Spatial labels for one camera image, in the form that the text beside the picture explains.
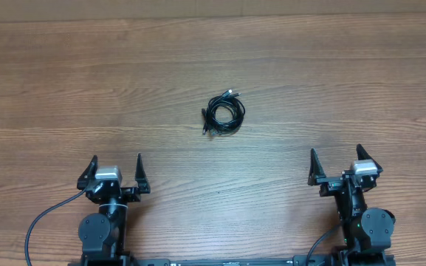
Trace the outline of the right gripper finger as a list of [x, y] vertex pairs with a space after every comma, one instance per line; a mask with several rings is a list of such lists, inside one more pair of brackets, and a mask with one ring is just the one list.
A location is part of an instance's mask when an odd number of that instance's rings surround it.
[[326, 174], [323, 170], [322, 165], [320, 164], [317, 152], [314, 148], [312, 148], [310, 151], [310, 169], [308, 176], [308, 185], [319, 185], [325, 178]]
[[372, 156], [368, 154], [368, 152], [363, 148], [360, 143], [358, 143], [356, 146], [356, 152], [358, 160], [372, 160], [375, 166], [377, 167], [377, 173], [381, 174], [383, 172], [382, 166], [376, 160], [374, 160]]

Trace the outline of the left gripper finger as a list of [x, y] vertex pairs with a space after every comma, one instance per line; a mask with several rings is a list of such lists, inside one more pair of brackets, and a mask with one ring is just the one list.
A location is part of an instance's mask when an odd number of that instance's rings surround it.
[[98, 167], [98, 158], [97, 155], [94, 155], [86, 167], [86, 169], [83, 171], [83, 173], [80, 175], [77, 181], [77, 189], [78, 190], [84, 190], [88, 186], [91, 180], [95, 178], [95, 174]]
[[151, 187], [148, 181], [148, 178], [145, 174], [145, 170], [142, 163], [142, 155], [139, 153], [137, 155], [137, 164], [136, 164], [136, 171], [135, 171], [135, 181], [137, 182], [137, 188], [139, 194], [150, 194], [151, 193]]

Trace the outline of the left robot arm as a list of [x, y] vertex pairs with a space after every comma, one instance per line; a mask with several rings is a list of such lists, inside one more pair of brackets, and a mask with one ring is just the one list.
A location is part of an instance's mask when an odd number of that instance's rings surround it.
[[138, 265], [134, 255], [125, 250], [128, 204], [139, 202], [151, 192], [142, 164], [137, 156], [135, 186], [123, 187], [118, 166], [99, 166], [97, 156], [80, 175], [77, 189], [98, 205], [98, 212], [82, 219], [78, 236], [82, 242], [82, 265]]

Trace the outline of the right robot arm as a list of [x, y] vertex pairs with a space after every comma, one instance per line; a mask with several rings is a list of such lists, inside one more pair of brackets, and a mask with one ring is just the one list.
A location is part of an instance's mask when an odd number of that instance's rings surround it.
[[[309, 249], [304, 264], [319, 265], [395, 265], [385, 251], [391, 247], [395, 216], [382, 208], [369, 208], [364, 193], [377, 186], [383, 172], [361, 144], [357, 159], [339, 177], [327, 177], [315, 149], [310, 151], [308, 185], [318, 185], [321, 197], [334, 197], [340, 222], [325, 232]], [[316, 256], [317, 246], [337, 229], [343, 231], [345, 244], [332, 248], [328, 255]]]

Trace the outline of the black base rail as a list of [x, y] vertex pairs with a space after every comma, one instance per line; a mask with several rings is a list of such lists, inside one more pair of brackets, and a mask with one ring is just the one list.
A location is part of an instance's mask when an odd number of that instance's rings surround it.
[[[306, 255], [296, 255], [286, 259], [200, 259], [200, 260], [177, 260], [169, 259], [132, 259], [130, 257], [120, 261], [94, 261], [84, 262], [81, 259], [78, 262], [71, 262], [69, 266], [81, 265], [139, 265], [139, 266], [304, 266], [306, 265]], [[308, 265], [310, 266], [331, 266], [343, 265], [337, 262], [331, 255], [312, 255]], [[386, 262], [382, 259], [370, 259], [365, 261], [350, 260], [347, 265], [390, 265], [395, 266], [396, 262], [393, 256], [387, 256]]]

